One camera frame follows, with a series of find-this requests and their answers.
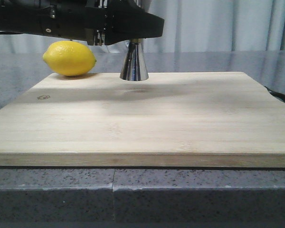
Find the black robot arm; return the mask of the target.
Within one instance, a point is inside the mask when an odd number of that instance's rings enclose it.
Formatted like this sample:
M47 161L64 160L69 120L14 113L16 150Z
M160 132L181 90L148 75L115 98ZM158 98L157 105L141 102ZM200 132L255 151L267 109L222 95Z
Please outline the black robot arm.
M0 31L112 45L162 36L164 19L133 0L0 0Z

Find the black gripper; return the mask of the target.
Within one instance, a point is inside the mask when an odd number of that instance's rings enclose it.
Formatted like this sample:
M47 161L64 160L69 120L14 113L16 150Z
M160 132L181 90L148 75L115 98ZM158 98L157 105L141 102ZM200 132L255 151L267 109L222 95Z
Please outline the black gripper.
M42 35L92 46L163 34L164 19L144 11L134 0L38 0L37 9Z

